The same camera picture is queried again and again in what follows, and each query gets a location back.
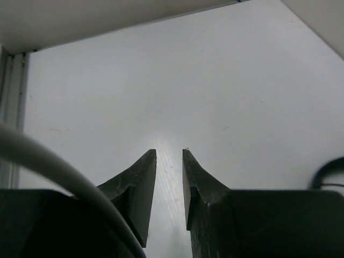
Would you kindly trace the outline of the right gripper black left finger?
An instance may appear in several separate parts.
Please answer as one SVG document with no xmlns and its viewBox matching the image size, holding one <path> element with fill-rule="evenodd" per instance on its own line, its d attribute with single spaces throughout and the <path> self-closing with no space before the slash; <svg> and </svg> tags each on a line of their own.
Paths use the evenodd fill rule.
<svg viewBox="0 0 344 258">
<path fill-rule="evenodd" d="M 99 186 L 146 247 L 156 150 Z M 48 189 L 1 190 L 1 257 L 131 257 L 83 202 Z"/>
</svg>

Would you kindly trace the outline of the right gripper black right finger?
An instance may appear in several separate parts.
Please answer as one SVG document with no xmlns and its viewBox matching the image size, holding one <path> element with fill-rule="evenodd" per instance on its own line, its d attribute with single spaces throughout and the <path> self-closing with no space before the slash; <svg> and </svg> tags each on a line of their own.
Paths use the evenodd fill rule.
<svg viewBox="0 0 344 258">
<path fill-rule="evenodd" d="M 184 149 L 185 221 L 193 257 L 343 257 L 343 195 L 232 190 Z"/>
</svg>

